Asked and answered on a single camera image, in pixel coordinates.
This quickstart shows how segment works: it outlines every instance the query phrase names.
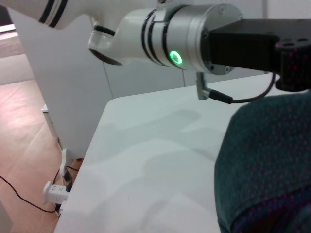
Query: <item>black robot end effector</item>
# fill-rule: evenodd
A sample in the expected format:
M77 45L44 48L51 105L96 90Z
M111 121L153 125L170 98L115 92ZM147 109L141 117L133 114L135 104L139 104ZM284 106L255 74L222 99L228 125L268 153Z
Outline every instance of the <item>black robot end effector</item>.
M276 73L280 90L311 89L311 19L243 19L210 31L201 54L214 64Z

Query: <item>white table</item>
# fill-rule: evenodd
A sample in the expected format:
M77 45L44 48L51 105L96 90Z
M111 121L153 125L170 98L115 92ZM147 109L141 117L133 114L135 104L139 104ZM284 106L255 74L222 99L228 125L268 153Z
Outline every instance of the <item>white table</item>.
M270 79L210 87L241 99ZM199 101L195 86L109 102L55 232L219 233L214 163L239 107Z

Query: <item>white power strip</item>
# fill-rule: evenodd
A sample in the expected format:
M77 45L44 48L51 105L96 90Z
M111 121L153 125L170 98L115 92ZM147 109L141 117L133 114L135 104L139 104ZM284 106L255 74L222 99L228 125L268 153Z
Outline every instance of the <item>white power strip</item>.
M66 187L62 185L52 185L51 181L48 181L43 189L43 204L52 202L56 204L62 204L67 200L69 192L66 191Z

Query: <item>teal fabric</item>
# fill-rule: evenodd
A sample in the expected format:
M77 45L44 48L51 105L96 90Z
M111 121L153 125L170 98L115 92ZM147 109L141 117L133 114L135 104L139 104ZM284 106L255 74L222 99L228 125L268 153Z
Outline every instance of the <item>teal fabric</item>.
M232 232L243 211L310 184L311 93L267 97L241 107L215 164L222 233Z

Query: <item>green light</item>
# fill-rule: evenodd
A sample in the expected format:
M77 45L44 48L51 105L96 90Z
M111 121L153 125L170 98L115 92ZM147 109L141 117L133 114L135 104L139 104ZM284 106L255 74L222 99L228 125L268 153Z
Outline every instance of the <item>green light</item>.
M176 64L182 64L183 63L181 56L176 51L172 51L170 54L170 57Z

